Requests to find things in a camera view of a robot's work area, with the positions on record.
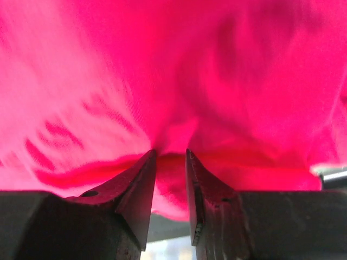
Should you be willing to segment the pink-red t-shirt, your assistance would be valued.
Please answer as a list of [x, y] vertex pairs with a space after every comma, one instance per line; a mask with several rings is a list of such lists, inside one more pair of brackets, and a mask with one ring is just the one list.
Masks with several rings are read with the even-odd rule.
[[185, 150], [240, 190], [346, 165], [346, 1], [1, 1], [1, 189], [78, 196], [158, 153], [152, 210], [187, 220]]

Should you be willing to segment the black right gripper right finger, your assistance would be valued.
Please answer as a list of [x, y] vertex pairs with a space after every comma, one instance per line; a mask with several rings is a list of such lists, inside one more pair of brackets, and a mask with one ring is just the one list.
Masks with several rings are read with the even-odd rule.
[[346, 192], [236, 191], [186, 152], [197, 259], [346, 259]]

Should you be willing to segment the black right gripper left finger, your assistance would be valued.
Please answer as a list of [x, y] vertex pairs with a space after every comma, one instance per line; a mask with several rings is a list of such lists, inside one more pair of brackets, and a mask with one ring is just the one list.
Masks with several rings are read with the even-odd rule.
[[146, 249], [157, 154], [78, 197], [1, 192], [1, 259], [140, 259]]

